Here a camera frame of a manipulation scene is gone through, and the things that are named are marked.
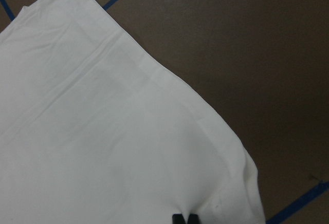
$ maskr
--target white fabric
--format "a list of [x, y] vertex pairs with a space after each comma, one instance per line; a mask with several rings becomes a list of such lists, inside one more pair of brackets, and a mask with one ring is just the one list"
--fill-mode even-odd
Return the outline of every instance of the white fabric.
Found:
[[238, 137], [94, 0], [24, 7], [0, 65], [1, 223], [265, 223]]

